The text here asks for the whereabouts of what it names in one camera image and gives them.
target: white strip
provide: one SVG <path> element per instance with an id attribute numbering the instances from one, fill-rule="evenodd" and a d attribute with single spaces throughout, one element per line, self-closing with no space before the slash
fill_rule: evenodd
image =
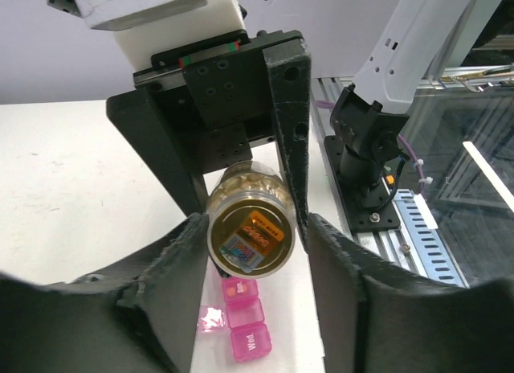
<path id="1" fill-rule="evenodd" d="M 482 154 L 478 149 L 476 149 L 475 145 L 471 141 L 463 142 L 463 146 L 466 148 L 467 152 L 471 155 L 473 160 L 475 160 L 483 174 L 485 174 L 487 180 L 489 180 L 492 186 L 495 187 L 496 192 L 500 194 L 501 198 L 506 202 L 508 207 L 514 211 L 514 195 L 512 195 L 511 191 L 508 190 L 504 182 L 501 181 L 500 176 L 498 176 L 491 168 L 491 166 L 486 162 L 485 158 L 483 158 Z"/>
<path id="2" fill-rule="evenodd" d="M 414 202 L 416 203 L 416 207 L 419 209 L 421 217 L 425 220 L 426 228 L 429 230 L 437 230 L 437 223 L 430 212 L 430 208 L 426 205 L 426 201 L 423 196 L 420 194 L 415 195 Z"/>

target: transparent bottle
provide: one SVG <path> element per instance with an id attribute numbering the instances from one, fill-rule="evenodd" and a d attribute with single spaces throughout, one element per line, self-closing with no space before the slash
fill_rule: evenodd
<path id="1" fill-rule="evenodd" d="M 207 244 L 230 275 L 255 279 L 281 268 L 295 243 L 295 208 L 280 177 L 260 162 L 228 168 L 207 202 Z"/>

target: sticker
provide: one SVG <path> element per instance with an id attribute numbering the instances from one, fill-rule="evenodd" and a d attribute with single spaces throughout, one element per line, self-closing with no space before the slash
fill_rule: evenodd
<path id="1" fill-rule="evenodd" d="M 284 232 L 253 211 L 220 248 L 222 254 L 251 273 L 284 239 Z"/>

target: black mounting plate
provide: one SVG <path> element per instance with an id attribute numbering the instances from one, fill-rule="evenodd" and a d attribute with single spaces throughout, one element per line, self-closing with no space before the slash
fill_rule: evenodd
<path id="1" fill-rule="evenodd" d="M 369 219 L 372 212 L 363 208 L 363 205 L 378 206 L 383 200 L 386 200 L 388 196 L 386 186 L 378 185 L 364 199 L 361 193 L 341 184 L 339 179 L 339 162 L 344 146 L 344 143 L 336 136 L 327 136 L 324 140 L 324 148 L 337 185 L 337 192 L 345 209 L 350 231 L 352 233 L 379 232 L 400 227 L 400 219 L 392 204 L 380 211 L 380 221 L 376 223 L 371 222 Z"/>

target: pink pill organizer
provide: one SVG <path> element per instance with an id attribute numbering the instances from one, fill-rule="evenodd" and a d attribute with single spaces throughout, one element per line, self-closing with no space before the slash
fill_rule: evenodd
<path id="1" fill-rule="evenodd" d="M 222 281 L 222 289 L 225 312 L 219 307 L 201 306 L 199 331 L 214 333 L 230 328 L 232 354 L 238 363 L 269 355 L 271 338 L 264 323 L 257 282 L 232 277 Z"/>

